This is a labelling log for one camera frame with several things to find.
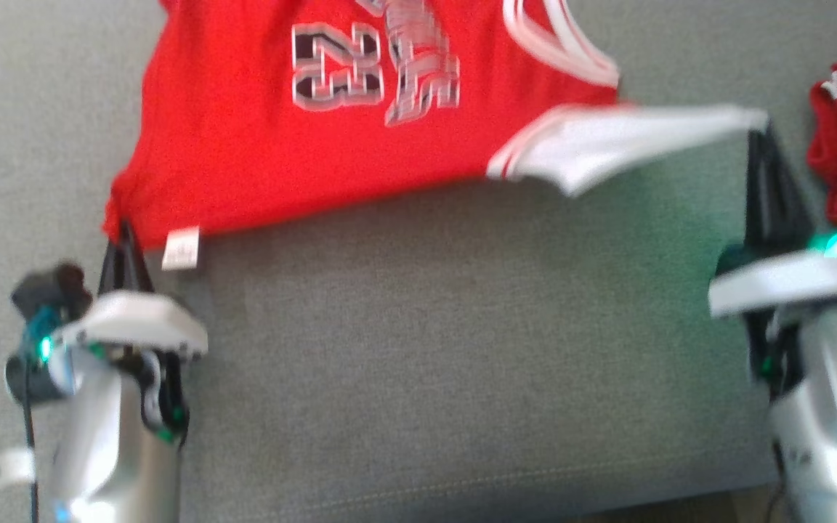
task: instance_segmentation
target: white clothing tag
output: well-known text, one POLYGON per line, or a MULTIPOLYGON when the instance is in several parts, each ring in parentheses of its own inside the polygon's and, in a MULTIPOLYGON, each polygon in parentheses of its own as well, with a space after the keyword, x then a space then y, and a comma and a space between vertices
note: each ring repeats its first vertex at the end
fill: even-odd
POLYGON ((199 265, 199 228, 180 229, 166 236, 163 249, 163 271, 184 271, 199 265))
POLYGON ((0 490, 14 485, 30 485, 37 480, 34 452, 15 447, 0 454, 0 490))

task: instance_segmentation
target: black cable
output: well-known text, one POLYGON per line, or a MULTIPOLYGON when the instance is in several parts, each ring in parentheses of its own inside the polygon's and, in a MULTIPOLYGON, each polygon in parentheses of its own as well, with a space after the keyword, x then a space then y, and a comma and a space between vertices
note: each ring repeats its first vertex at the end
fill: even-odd
MULTIPOLYGON (((21 398, 21 410, 24 413, 24 434, 27 439, 28 449, 34 454, 34 423, 31 421, 31 365, 30 361, 24 361, 24 395, 21 398)), ((31 484, 31 523, 38 523, 37 509, 37 473, 34 473, 34 480, 31 484)))
POLYGON ((781 499, 783 499, 786 490, 787 484, 783 482, 781 482, 780 486, 774 490, 774 493, 770 497, 770 501, 767 502, 767 510, 764 512, 764 523, 771 523, 771 520, 774 519, 774 512, 777 510, 777 504, 780 503, 781 499))

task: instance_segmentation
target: jersey armhole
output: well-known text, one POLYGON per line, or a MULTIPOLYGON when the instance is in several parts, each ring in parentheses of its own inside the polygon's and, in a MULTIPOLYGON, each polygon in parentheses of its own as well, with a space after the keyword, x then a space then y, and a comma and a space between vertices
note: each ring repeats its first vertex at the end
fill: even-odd
POLYGON ((567 0, 533 1, 544 3, 554 34, 528 17, 525 0, 503 0, 503 20, 512 39, 539 62, 554 69, 592 84, 618 86, 617 65, 587 39, 574 20, 567 0))

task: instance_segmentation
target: gray fabric surface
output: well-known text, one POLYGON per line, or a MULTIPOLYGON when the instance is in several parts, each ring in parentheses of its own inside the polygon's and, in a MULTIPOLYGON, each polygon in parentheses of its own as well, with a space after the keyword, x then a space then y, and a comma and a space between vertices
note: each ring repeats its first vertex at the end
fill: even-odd
MULTIPOLYGON (((837 2, 575 12, 626 96, 764 107, 803 166, 837 2)), ((0 0, 0 450, 23 440, 9 290, 64 257, 97 278, 162 23, 151 0, 0 0)), ((212 340, 190 371, 183 522, 561 519, 771 479, 740 326, 706 314, 744 165, 738 139, 575 201, 465 185, 206 242, 197 277, 162 278, 212 340)), ((61 416, 37 414, 44 477, 61 416)), ((0 521, 26 509, 0 495, 0 521)))

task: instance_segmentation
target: care label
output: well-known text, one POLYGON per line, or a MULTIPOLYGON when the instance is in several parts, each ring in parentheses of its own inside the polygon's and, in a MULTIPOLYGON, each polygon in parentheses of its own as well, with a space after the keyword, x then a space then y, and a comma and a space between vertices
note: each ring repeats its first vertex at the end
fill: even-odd
POLYGON ((166 236, 163 271, 188 271, 199 265, 199 228, 179 229, 166 236))
POLYGON ((36 480, 33 450, 15 447, 0 454, 0 490, 16 485, 30 485, 36 480))

